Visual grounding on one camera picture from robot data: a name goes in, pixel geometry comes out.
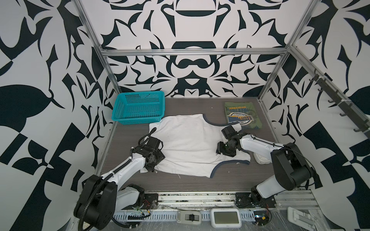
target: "black abstract pattern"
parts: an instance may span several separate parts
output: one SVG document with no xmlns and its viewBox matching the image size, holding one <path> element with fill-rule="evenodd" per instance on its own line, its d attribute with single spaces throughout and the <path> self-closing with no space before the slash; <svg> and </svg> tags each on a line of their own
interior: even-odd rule
<svg viewBox="0 0 370 231">
<path fill-rule="evenodd" d="M 298 48 L 365 114 L 370 80 L 370 3 L 323 0 Z M 312 187 L 324 215 L 346 230 L 370 228 L 370 142 L 293 57 L 289 57 L 263 99 L 280 142 L 295 142 L 314 164 Z"/>
<path fill-rule="evenodd" d="M 187 46 L 194 44 L 211 46 L 200 42 Z M 216 97 L 258 96 L 278 58 L 172 55 L 109 57 L 108 61 L 123 92 L 161 90 L 170 97 Z"/>
<path fill-rule="evenodd" d="M 70 0 L 0 9 L 1 229 L 65 230 L 116 93 Z"/>
<path fill-rule="evenodd" d="M 105 49 L 284 47 L 309 0 L 83 0 Z"/>
</svg>

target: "white digital device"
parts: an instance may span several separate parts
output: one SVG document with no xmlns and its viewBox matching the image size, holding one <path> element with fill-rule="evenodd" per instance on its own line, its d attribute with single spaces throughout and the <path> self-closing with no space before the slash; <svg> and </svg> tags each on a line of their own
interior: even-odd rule
<svg viewBox="0 0 370 231">
<path fill-rule="evenodd" d="M 242 222 L 236 208 L 211 209 L 211 225 L 214 228 L 240 228 Z"/>
</svg>

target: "white tank top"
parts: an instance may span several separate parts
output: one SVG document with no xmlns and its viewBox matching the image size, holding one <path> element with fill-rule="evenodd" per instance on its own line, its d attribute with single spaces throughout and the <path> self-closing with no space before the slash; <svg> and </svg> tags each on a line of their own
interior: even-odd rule
<svg viewBox="0 0 370 231">
<path fill-rule="evenodd" d="M 152 137 L 163 141 L 162 153 L 166 157 L 155 169 L 212 178 L 224 163 L 249 164 L 250 155 L 242 151 L 237 150 L 235 157 L 216 154 L 218 142 L 227 141 L 221 130 L 229 125 L 211 123 L 203 114 L 168 116 L 149 124 L 149 131 L 157 128 Z M 236 131 L 241 130 L 238 123 L 232 126 Z"/>
</svg>

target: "navy blue trim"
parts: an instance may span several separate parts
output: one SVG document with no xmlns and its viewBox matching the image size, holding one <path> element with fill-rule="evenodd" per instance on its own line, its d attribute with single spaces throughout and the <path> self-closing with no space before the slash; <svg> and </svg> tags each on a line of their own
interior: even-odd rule
<svg viewBox="0 0 370 231">
<path fill-rule="evenodd" d="M 236 162 L 239 162 L 239 163 L 243 163 L 243 164 L 249 164 L 250 162 L 248 160 L 227 160 L 227 161 L 223 161 L 223 162 L 220 162 L 218 163 L 218 165 L 215 166 L 215 168 L 212 170 L 212 173 L 211 173 L 211 176 L 210 178 L 213 178 L 213 176 L 215 175 L 216 173 L 216 170 L 223 164 L 228 164 L 228 163 L 236 163 Z"/>
<path fill-rule="evenodd" d="M 239 122 L 236 121 L 236 122 L 232 122 L 232 123 L 223 123 L 223 124 L 220 124 L 220 123 L 212 123 L 211 121 L 209 121 L 207 118 L 206 118 L 206 115 L 205 114 L 202 114 L 203 115 L 203 119 L 209 123 L 210 125 L 213 125 L 213 126 L 219 126 L 219 127 L 224 127 L 224 126 L 229 126 L 229 125 L 234 125 L 234 124 L 238 124 Z"/>
</svg>

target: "gray floor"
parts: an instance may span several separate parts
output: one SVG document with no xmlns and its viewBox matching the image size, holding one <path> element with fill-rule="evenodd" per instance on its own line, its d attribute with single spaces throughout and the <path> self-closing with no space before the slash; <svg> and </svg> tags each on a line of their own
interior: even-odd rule
<svg viewBox="0 0 370 231">
<path fill-rule="evenodd" d="M 224 102 L 252 102 L 262 122 L 261 129 L 250 132 L 265 140 L 274 141 L 267 120 L 256 98 L 166 98 L 165 116 L 203 113 L 213 123 L 226 123 Z M 106 157 L 102 173 L 110 171 L 129 156 L 129 149 L 149 130 L 148 124 L 118 124 Z M 260 165 L 251 156 L 250 165 L 229 163 L 222 165 L 212 179 L 164 172 L 134 174 L 124 186 L 136 184 L 146 191 L 222 191 L 250 190 L 273 175 L 271 164 Z"/>
</svg>

